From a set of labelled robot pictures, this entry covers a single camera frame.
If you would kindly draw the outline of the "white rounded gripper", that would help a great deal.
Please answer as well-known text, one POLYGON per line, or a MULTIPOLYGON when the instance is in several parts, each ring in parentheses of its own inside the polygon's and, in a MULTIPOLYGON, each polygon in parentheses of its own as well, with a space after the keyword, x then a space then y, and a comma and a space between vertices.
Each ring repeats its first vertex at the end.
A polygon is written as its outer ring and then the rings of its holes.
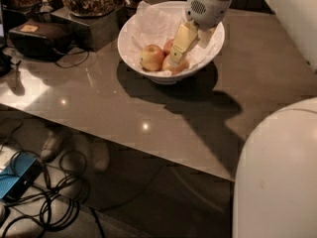
POLYGON ((187 0, 185 15, 189 22, 179 25, 174 36, 169 59, 179 65, 189 48, 198 38, 198 47, 206 49, 212 45, 216 27, 225 17, 232 0, 187 0))

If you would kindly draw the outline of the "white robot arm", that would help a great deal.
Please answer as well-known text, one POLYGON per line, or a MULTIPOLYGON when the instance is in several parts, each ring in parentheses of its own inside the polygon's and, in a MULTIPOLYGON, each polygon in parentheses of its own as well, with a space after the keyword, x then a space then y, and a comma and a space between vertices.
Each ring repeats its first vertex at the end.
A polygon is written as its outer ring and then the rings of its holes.
MULTIPOLYGON (((317 0, 265 0, 317 70, 317 0)), ((234 185, 232 238, 317 238, 317 98, 286 106, 246 141, 234 185)))

